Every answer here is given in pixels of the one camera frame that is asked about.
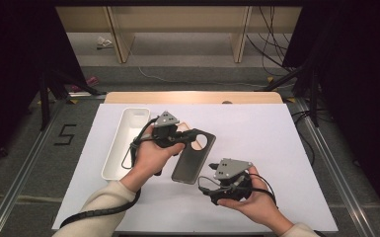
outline hand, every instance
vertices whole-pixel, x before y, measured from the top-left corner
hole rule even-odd
[[[153,126],[147,127],[144,134],[152,134]],[[136,153],[134,167],[120,181],[131,191],[137,192],[146,181],[165,166],[171,156],[179,154],[182,143],[167,148],[161,148],[154,141],[141,142]]]
[[[248,172],[258,174],[255,166],[249,168]],[[266,183],[259,177],[251,176],[251,179],[254,188],[267,190]],[[278,210],[270,196],[260,192],[252,192],[245,201],[220,199],[217,203],[242,212],[254,222],[270,228],[276,235],[282,235],[293,226],[293,223]]]

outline metal frame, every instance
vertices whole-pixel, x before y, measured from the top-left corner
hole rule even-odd
[[[303,99],[297,99],[297,107],[300,111],[308,111],[308,107]],[[310,118],[305,118],[307,127],[312,134],[313,140],[315,141],[319,151],[322,154],[322,158],[325,162],[326,167],[331,174],[332,180],[334,181],[338,192],[348,210],[350,217],[355,224],[355,227],[359,233],[359,236],[376,236],[373,228],[371,227],[368,217],[365,211],[359,204],[358,199],[350,188],[345,176],[343,175],[340,166],[337,163],[334,155],[326,143],[326,140],[321,133],[320,129],[316,127]]]
[[[51,120],[48,122],[47,127],[39,132],[38,138],[36,139],[36,142],[33,145],[32,149],[30,150],[30,153],[27,156],[26,161],[24,162],[23,166],[18,172],[18,175],[12,183],[9,191],[5,194],[0,204],[0,232],[4,227],[9,215],[11,214],[15,202],[17,201],[18,195],[20,194],[21,190],[26,184],[31,171],[34,168],[35,163],[39,155],[41,154],[42,149],[45,146],[52,125],[54,124],[54,121],[57,119],[57,116],[60,110],[63,108],[64,104],[65,101],[58,101],[55,104]]]

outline white table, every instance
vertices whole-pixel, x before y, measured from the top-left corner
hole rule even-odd
[[[67,190],[53,229],[77,213],[88,196],[107,184],[101,177],[114,133],[125,108],[148,108],[152,118],[169,111],[198,128],[216,135],[216,141],[200,175],[211,177],[209,163],[222,158],[251,161],[272,185],[279,209],[293,222],[311,228],[338,231],[305,150],[284,104],[177,105],[103,104]],[[142,188],[139,202],[116,229],[144,233],[264,233],[270,230],[241,213],[216,206],[197,185],[171,180],[178,157],[161,177],[153,177]]]

